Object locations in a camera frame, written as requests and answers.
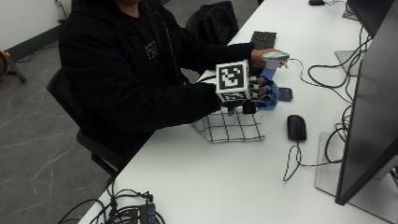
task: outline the white cube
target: white cube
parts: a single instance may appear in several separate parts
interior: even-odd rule
[[[216,95],[222,102],[250,100],[247,62],[216,65]]]

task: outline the computer monitor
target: computer monitor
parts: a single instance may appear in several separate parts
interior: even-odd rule
[[[335,202],[339,204],[350,200],[388,162],[398,157],[396,28],[398,4],[394,4],[359,67],[335,194]]]
[[[371,37],[387,15],[394,0],[347,0],[347,5]]]
[[[315,173],[315,187],[334,195],[338,204],[350,203],[390,223],[398,223],[398,187],[386,175],[398,163],[396,27],[398,1],[360,62],[347,141],[330,144],[328,156],[335,160],[342,156],[342,164],[319,166]],[[326,161],[327,137],[320,134],[318,163]]]
[[[347,0],[347,8],[352,12],[355,19],[363,25],[371,38],[374,38],[376,34],[392,2],[394,0]],[[344,62],[352,53],[352,50],[338,50],[335,52],[338,61],[340,63]],[[350,66],[350,62],[343,64],[346,73],[354,77],[358,75],[358,64],[359,63],[355,63],[354,66]]]

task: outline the white desk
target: white desk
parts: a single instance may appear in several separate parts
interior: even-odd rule
[[[342,18],[344,5],[310,7],[307,0],[267,0],[240,28],[232,43],[247,42],[252,31],[276,32],[274,46],[304,64],[338,64],[334,51],[355,49],[360,25]],[[272,111],[259,111],[266,140],[252,143],[210,144],[190,125],[155,132],[115,179],[115,190],[150,191],[157,211],[171,224],[202,223],[386,223],[351,205],[339,206],[332,196],[314,188],[315,168],[300,167],[282,182],[287,152],[286,118],[307,123],[307,141],[300,144],[303,163],[315,163],[319,133],[331,132],[346,106],[326,89],[299,80],[299,63],[278,69],[274,81],[290,87],[294,101]],[[343,70],[312,73],[330,84]],[[101,200],[107,203],[106,193]],[[134,202],[119,201],[119,206]],[[81,224],[98,214],[93,205]]]

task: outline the gray carpet floor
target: gray carpet floor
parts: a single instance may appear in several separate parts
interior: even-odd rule
[[[165,7],[183,26],[199,6],[214,2],[170,0]],[[231,2],[240,26],[256,0]],[[59,68],[55,47],[50,44],[17,64],[25,84],[13,76],[0,83],[0,223],[57,223],[77,203],[103,192],[107,174],[75,142],[77,126],[45,90]],[[70,217],[79,218],[90,205]]]

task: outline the white wall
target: white wall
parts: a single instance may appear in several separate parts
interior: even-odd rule
[[[70,0],[62,0],[69,13]],[[63,18],[54,0],[0,0],[0,49],[7,49],[58,25]]]

